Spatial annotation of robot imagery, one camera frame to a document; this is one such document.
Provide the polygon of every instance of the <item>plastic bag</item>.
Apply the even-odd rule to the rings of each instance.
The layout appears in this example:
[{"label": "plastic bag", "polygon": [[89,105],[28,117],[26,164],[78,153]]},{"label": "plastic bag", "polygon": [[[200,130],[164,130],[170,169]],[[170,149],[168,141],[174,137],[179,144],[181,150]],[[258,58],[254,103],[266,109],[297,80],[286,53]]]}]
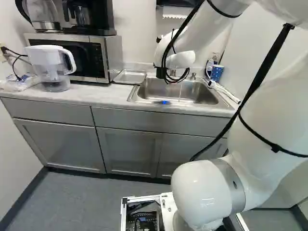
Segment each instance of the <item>plastic bag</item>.
[{"label": "plastic bag", "polygon": [[17,92],[26,90],[40,82],[37,75],[27,72],[17,80],[15,75],[9,75],[4,80],[0,80],[0,90]]}]

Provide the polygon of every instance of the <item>gray cabinet door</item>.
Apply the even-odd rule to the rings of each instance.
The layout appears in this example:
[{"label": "gray cabinet door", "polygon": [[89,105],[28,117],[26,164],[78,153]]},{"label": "gray cabinet door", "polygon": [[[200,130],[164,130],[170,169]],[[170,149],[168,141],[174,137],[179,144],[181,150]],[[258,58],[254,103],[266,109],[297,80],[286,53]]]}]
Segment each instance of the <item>gray cabinet door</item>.
[{"label": "gray cabinet door", "polygon": [[[200,136],[164,134],[156,177],[170,178],[179,165],[188,162],[193,155],[210,144],[213,139]],[[203,153],[198,160],[222,157],[226,150],[227,140],[221,139],[210,150]]]},{"label": "gray cabinet door", "polygon": [[155,177],[162,134],[97,128],[107,173]]},{"label": "gray cabinet door", "polygon": [[105,173],[95,128],[14,119],[43,165]]}]

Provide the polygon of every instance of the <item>stainless steel microwave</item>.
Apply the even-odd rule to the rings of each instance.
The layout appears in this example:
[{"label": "stainless steel microwave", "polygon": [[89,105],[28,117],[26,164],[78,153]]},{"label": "stainless steel microwave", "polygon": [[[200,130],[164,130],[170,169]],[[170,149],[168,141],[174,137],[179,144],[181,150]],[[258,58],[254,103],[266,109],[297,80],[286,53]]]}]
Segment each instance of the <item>stainless steel microwave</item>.
[{"label": "stainless steel microwave", "polygon": [[33,33],[25,38],[28,46],[58,45],[71,51],[77,66],[71,80],[110,83],[123,70],[121,36]]}]

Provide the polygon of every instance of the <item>black cable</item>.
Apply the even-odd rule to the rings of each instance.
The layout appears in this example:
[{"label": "black cable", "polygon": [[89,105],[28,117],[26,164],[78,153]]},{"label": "black cable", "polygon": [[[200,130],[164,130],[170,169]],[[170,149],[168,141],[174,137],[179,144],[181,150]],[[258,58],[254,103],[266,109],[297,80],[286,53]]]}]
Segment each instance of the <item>black cable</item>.
[{"label": "black cable", "polygon": [[180,80],[183,80],[187,77],[187,73],[189,72],[189,68],[187,68],[185,70],[185,72],[183,73],[183,75],[177,79],[177,80],[172,80],[170,81],[170,79],[167,79],[167,68],[166,68],[166,60],[167,60],[167,56],[169,51],[171,50],[171,48],[173,47],[173,44],[175,43],[175,41],[177,40],[177,38],[180,36],[181,32],[184,30],[184,28],[187,26],[187,24],[190,22],[190,20],[193,18],[193,16],[196,14],[196,12],[199,10],[199,8],[201,7],[201,5],[203,4],[205,0],[201,0],[199,1],[199,3],[193,8],[193,10],[189,13],[189,15],[187,16],[187,18],[185,19],[185,21],[182,23],[182,25],[180,26],[180,28],[178,29],[178,31],[176,32],[175,36],[171,39],[170,43],[168,43],[163,57],[162,57],[162,63],[161,63],[161,75],[164,76],[165,82],[168,83],[177,83]]},{"label": "black cable", "polygon": [[286,150],[284,148],[282,148],[280,145],[276,144],[276,143],[273,143],[271,141],[269,141],[268,139],[264,138],[263,136],[261,136],[259,133],[257,133],[256,131],[254,131],[245,121],[244,119],[242,118],[241,116],[241,113],[239,113],[238,115],[239,117],[239,120],[241,121],[241,123],[246,127],[246,129],[248,131],[250,131],[254,136],[256,136],[259,140],[261,140],[262,142],[266,143],[268,146],[271,147],[271,150],[275,153],[277,152],[283,152],[283,153],[286,153],[286,154],[289,154],[289,155],[293,155],[293,156],[296,156],[296,157],[300,157],[300,158],[308,158],[308,155],[303,155],[303,154],[298,154],[298,153],[294,153],[294,152],[291,152],[289,150]]},{"label": "black cable", "polygon": [[13,64],[12,64],[13,72],[14,72],[14,74],[15,74],[15,76],[16,76],[16,78],[17,78],[18,81],[21,81],[22,79],[16,74],[16,72],[15,72],[15,70],[14,70],[14,65],[15,65],[15,62],[16,62],[21,56],[22,56],[22,55],[19,55],[19,56],[14,60],[14,62],[13,62]]},{"label": "black cable", "polygon": [[137,220],[141,223],[141,220],[139,218],[135,219],[135,226],[134,226],[135,231],[137,231]]},{"label": "black cable", "polygon": [[16,52],[14,52],[14,51],[12,51],[12,50],[10,50],[10,49],[8,49],[7,47],[1,47],[1,50],[2,50],[2,52],[3,53],[6,53],[6,51],[10,51],[10,52],[12,52],[12,53],[14,53],[14,54],[16,54],[16,55],[20,55],[20,56],[23,56],[23,57],[28,57],[26,54],[19,54],[19,53],[16,53]]},{"label": "black cable", "polygon": [[227,14],[227,13],[224,13],[223,11],[221,11],[220,9],[218,9],[213,3],[211,0],[206,0],[207,3],[219,14],[221,14],[222,16],[225,16],[227,18],[237,18],[239,16],[242,15],[242,13],[238,14],[238,15],[230,15],[230,14]]},{"label": "black cable", "polygon": [[[173,39],[173,32],[174,32],[174,29],[172,29],[171,39]],[[173,46],[173,45],[172,45],[172,50],[173,50],[173,52],[176,54],[176,52],[175,52],[175,49],[174,49],[174,46]]]},{"label": "black cable", "polygon": [[133,216],[138,215],[138,214],[145,214],[145,215],[151,214],[151,215],[153,215],[153,213],[156,213],[156,212],[137,212],[137,213],[131,214],[131,216],[133,217]]},{"label": "black cable", "polygon": [[250,96],[259,88],[261,83],[263,82],[265,76],[269,72],[272,64],[274,63],[282,45],[284,44],[290,30],[293,30],[294,26],[286,23],[283,25],[282,31],[280,32],[279,36],[276,38],[273,46],[271,47],[270,51],[268,52],[267,56],[265,57],[261,67],[259,68],[254,80],[252,81],[243,101],[242,104],[238,107],[237,111],[234,113],[230,121],[227,123],[227,125],[223,128],[223,130],[215,137],[215,139],[205,148],[200,150],[198,153],[193,155],[189,161],[196,160],[202,153],[213,147],[225,134],[226,132],[231,128],[233,122],[235,121],[236,117],[240,113],[241,109],[244,107],[245,103],[248,101]]}]

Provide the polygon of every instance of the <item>coffee maker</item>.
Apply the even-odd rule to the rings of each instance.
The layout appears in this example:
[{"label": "coffee maker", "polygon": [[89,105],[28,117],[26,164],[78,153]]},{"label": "coffee maker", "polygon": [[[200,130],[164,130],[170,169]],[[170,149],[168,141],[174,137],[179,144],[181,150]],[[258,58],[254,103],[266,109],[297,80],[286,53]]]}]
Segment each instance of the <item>coffee maker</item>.
[{"label": "coffee maker", "polygon": [[112,0],[63,0],[64,19],[76,19],[76,25],[63,27],[67,34],[116,35]]}]

